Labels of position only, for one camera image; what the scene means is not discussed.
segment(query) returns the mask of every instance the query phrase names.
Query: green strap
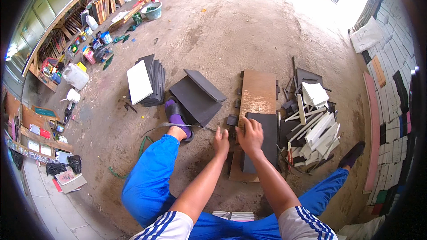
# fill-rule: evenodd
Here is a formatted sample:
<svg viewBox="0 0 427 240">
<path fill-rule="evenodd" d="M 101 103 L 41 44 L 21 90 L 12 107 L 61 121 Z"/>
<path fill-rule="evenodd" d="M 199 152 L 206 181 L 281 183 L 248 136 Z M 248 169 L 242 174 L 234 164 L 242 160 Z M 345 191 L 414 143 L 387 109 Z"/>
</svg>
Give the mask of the green strap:
<svg viewBox="0 0 427 240">
<path fill-rule="evenodd" d="M 142 153 L 144 153 L 144 145 L 145 145 L 145 141 L 146 141 L 147 139 L 148 139 L 151 143 L 153 143 L 152 139 L 151 139 L 149 136 L 144 137 L 144 139 L 142 140 L 142 143 L 141 143 L 141 147 L 139 148 L 138 159 L 142 156 Z M 110 172 L 111 172 L 115 177 L 117 177 L 117 178 L 120 178 L 120 179 L 126 179 L 126 178 L 128 178 L 128 176 L 129 176 L 129 173 L 128 173 L 128 174 L 125 174 L 125 175 L 123 175 L 123 176 L 120 176 L 118 173 L 116 173 L 115 171 L 113 171 L 113 168 L 111 168 L 111 166 L 110 166 L 110 167 L 108 167 L 108 169 L 109 169 L 109 170 L 110 170 Z"/>
</svg>

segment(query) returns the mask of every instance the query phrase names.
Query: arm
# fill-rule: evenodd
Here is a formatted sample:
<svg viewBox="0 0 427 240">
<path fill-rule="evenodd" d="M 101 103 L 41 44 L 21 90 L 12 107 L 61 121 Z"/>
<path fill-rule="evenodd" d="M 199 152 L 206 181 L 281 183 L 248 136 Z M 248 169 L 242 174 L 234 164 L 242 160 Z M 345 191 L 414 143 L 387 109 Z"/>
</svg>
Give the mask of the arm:
<svg viewBox="0 0 427 240">
<path fill-rule="evenodd" d="M 220 177 L 222 166 L 227 159 L 230 143 L 228 131 L 220 133 L 220 127 L 216 129 L 213 141 L 215 157 L 206 165 L 199 175 L 178 196 L 169 211 L 179 211 L 187 214 L 195 223 L 211 197 L 216 182 Z"/>
<path fill-rule="evenodd" d="M 264 140 L 262 126 L 256 120 L 243 117 L 245 123 L 245 134 L 236 127 L 236 132 L 240 146 L 252 160 L 260 179 L 261 187 L 271 205 L 276 218 L 288 208 L 301 206 L 295 193 L 286 183 L 280 173 L 271 165 L 264 156 L 261 146 Z"/>
</svg>

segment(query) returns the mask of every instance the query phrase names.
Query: white t-shirt sleeve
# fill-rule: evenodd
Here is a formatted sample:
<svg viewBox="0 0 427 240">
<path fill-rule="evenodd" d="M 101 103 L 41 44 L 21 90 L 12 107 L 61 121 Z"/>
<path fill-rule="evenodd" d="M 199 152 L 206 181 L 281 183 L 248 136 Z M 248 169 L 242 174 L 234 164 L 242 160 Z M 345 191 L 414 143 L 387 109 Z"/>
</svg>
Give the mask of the white t-shirt sleeve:
<svg viewBox="0 0 427 240">
<path fill-rule="evenodd" d="M 193 220 L 187 214 L 179 211 L 168 211 L 130 240 L 187 240 L 193 226 Z"/>
<path fill-rule="evenodd" d="M 279 231 L 286 240 L 338 240 L 335 232 L 304 207 L 292 207 L 279 217 Z"/>
</svg>

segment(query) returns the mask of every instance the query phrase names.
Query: white bucket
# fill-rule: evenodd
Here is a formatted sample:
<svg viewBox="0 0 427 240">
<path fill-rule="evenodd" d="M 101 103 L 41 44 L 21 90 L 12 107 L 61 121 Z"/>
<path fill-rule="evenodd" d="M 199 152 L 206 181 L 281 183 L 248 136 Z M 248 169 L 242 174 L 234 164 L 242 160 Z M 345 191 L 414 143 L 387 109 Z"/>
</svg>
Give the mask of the white bucket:
<svg viewBox="0 0 427 240">
<path fill-rule="evenodd" d="M 71 88 L 68 91 L 67 98 L 62 99 L 61 101 L 69 100 L 77 104 L 80 101 L 80 97 L 81 95 L 77 93 L 76 90 L 74 90 L 74 88 Z"/>
</svg>

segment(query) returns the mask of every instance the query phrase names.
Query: person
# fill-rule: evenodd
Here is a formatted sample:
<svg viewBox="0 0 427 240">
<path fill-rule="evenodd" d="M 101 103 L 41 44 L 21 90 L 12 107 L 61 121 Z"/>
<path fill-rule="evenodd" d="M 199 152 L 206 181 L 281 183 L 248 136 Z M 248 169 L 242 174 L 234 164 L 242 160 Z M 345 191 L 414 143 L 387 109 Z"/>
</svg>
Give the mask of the person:
<svg viewBox="0 0 427 240">
<path fill-rule="evenodd" d="M 185 124 L 174 99 L 165 104 L 169 122 Z M 251 222 L 225 220 L 203 212 L 211 197 L 229 150 L 228 131 L 218 127 L 213 142 L 215 156 L 175 198 L 169 191 L 181 141 L 193 137 L 188 126 L 171 126 L 142 154 L 125 181 L 122 202 L 145 228 L 131 240 L 141 239 L 337 239 L 316 216 L 342 187 L 350 168 L 362 154 L 363 141 L 353 147 L 328 178 L 297 198 L 285 179 L 266 159 L 259 122 L 243 118 L 245 133 L 236 128 L 239 144 L 258 173 L 260 185 L 274 214 Z"/>
</svg>

